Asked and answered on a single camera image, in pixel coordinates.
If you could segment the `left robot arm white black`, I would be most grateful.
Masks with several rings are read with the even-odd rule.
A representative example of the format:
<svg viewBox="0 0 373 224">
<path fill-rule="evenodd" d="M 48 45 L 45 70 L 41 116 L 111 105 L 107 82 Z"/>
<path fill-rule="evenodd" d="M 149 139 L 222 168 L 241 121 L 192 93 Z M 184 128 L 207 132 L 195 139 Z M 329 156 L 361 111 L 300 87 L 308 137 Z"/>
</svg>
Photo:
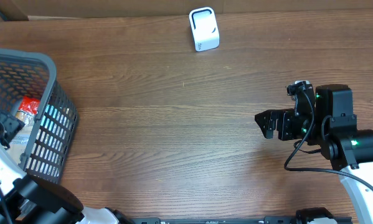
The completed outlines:
<svg viewBox="0 0 373 224">
<path fill-rule="evenodd" d="M 65 187 L 27 174 L 3 148 L 0 122 L 0 223 L 132 223 L 118 210 L 89 208 Z"/>
</svg>

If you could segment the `red and clear snack package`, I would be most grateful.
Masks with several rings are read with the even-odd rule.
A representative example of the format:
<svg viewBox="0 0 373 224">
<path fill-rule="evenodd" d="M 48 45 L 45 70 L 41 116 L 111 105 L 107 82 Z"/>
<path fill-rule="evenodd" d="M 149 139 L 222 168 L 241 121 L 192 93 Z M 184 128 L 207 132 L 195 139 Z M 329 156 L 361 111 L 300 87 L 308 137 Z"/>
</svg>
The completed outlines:
<svg viewBox="0 0 373 224">
<path fill-rule="evenodd" d="M 15 117 L 24 123 L 24 127 L 11 141 L 11 147 L 26 147 L 34 125 L 34 117 L 40 105 L 40 100 L 24 96 L 17 104 L 18 107 Z"/>
</svg>

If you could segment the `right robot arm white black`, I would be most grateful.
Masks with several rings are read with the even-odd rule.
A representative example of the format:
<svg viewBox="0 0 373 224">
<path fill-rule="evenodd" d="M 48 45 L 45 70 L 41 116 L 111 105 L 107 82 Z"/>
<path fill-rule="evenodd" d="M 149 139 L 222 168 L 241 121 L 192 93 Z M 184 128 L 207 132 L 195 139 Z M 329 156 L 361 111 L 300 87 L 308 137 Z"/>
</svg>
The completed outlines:
<svg viewBox="0 0 373 224">
<path fill-rule="evenodd" d="M 373 130 L 357 128 L 352 90 L 343 84 L 313 87 L 308 81 L 297 81 L 286 90 L 293 108 L 255 115 L 265 138 L 278 133 L 279 140 L 295 142 L 284 169 L 338 175 L 359 222 L 373 223 Z M 290 167 L 303 144 L 317 146 L 314 152 L 329 160 L 331 168 Z"/>
</svg>

